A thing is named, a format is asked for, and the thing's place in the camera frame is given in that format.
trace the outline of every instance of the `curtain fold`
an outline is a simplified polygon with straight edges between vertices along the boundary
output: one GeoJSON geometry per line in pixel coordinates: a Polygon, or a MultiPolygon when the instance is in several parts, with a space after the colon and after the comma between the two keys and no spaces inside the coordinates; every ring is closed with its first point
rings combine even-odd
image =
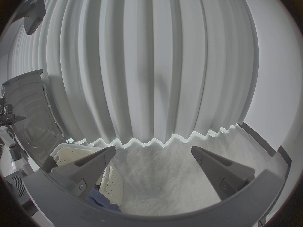
{"type": "Polygon", "coordinates": [[[142,143],[242,123],[258,72],[245,0],[45,0],[17,31],[8,78],[43,69],[74,141],[142,143]]]}

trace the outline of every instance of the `washing machine lid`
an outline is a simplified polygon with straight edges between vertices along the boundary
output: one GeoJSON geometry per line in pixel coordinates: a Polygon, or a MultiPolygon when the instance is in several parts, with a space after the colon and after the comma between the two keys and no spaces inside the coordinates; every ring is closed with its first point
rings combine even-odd
{"type": "Polygon", "coordinates": [[[26,119],[16,122],[14,132],[32,159],[41,166],[51,152],[66,143],[48,108],[40,74],[31,71],[2,84],[2,97],[13,113],[26,119]]]}

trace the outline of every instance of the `gray floor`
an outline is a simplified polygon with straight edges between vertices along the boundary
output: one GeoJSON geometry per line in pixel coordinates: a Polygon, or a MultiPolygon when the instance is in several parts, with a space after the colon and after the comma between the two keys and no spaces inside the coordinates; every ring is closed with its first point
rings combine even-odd
{"type": "Polygon", "coordinates": [[[199,146],[250,166],[255,176],[264,169],[285,176],[287,164],[277,153],[273,158],[241,127],[219,132],[215,137],[193,137],[182,143],[174,139],[166,147],[134,142],[126,149],[116,146],[112,162],[123,178],[121,210],[134,215],[174,215],[199,210],[220,202],[194,157],[199,146]]]}

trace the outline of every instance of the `blue cloth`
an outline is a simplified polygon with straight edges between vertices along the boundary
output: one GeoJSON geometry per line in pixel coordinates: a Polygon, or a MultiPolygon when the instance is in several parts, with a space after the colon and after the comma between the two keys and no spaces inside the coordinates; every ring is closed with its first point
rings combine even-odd
{"type": "Polygon", "coordinates": [[[92,205],[102,206],[109,210],[121,212],[119,206],[117,204],[110,203],[109,199],[100,193],[96,187],[93,188],[88,198],[86,199],[86,202],[89,202],[92,205]]]}

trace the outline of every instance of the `laundry basket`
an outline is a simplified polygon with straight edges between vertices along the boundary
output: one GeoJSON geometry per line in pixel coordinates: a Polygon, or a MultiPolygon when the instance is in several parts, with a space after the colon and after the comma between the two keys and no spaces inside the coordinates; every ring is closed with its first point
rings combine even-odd
{"type": "MultiPolygon", "coordinates": [[[[101,150],[101,148],[63,143],[54,149],[51,156],[55,159],[58,166],[63,166],[98,150],[101,150]]],[[[96,185],[100,185],[99,192],[107,197],[111,203],[121,205],[123,180],[111,162],[106,167],[104,174],[96,182],[96,185]]]]}

